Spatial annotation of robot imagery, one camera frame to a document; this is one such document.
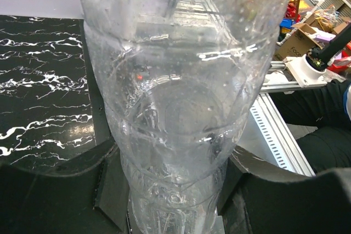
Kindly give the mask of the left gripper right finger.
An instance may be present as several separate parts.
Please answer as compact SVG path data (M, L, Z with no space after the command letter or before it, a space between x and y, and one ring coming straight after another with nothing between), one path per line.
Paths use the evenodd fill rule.
M236 146L217 208L225 233L350 233L350 169L308 177Z

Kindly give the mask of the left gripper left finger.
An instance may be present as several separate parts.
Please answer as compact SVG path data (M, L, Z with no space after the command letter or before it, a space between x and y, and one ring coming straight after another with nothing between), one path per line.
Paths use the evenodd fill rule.
M128 233L129 186L109 138L46 173L1 164L1 233Z

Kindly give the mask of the clear plastic bottle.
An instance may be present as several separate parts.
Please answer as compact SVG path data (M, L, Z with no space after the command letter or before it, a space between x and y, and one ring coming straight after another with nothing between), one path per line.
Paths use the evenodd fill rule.
M289 0L80 0L142 233L210 233Z

